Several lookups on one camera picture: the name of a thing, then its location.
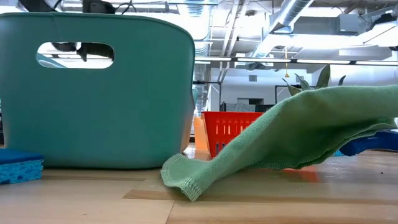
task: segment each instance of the wooden floor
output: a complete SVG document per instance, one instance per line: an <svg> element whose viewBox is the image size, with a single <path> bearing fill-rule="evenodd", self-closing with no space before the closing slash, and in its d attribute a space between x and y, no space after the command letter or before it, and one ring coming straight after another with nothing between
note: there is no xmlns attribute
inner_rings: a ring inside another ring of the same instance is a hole
<svg viewBox="0 0 398 224"><path fill-rule="evenodd" d="M42 180L0 186L0 223L398 223L398 154L246 170L194 203L164 187L159 170L45 170Z"/></svg>

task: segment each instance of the green towel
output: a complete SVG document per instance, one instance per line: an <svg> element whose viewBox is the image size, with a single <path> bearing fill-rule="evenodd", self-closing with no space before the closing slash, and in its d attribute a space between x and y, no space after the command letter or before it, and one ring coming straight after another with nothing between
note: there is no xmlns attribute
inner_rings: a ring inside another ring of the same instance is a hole
<svg viewBox="0 0 398 224"><path fill-rule="evenodd" d="M396 128L398 86L336 86L303 91L264 113L212 161L171 157L164 184L195 201L214 181L243 168L300 169L348 141Z"/></svg>

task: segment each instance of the sponge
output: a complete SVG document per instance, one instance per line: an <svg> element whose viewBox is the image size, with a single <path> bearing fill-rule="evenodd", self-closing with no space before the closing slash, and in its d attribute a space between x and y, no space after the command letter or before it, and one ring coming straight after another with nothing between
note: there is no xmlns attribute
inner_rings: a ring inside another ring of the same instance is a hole
<svg viewBox="0 0 398 224"><path fill-rule="evenodd" d="M0 184L15 184L42 178L40 154L0 149Z"/></svg>

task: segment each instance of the red plastic crate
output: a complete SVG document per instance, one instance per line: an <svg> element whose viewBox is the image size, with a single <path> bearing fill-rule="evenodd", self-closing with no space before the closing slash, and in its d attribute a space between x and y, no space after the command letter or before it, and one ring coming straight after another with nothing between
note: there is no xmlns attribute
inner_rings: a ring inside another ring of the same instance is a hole
<svg viewBox="0 0 398 224"><path fill-rule="evenodd" d="M202 112L211 157L217 156L232 139L261 115L262 113L254 112Z"/></svg>

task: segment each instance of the teal bin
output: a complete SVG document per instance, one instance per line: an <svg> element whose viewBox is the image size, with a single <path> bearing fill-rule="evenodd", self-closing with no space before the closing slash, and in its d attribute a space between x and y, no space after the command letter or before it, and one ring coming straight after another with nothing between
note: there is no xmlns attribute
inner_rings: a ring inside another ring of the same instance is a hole
<svg viewBox="0 0 398 224"><path fill-rule="evenodd" d="M43 67L45 42L105 43L114 63ZM187 146L195 47L182 28L140 16L1 14L0 49L7 148L41 153L47 167L143 169Z"/></svg>

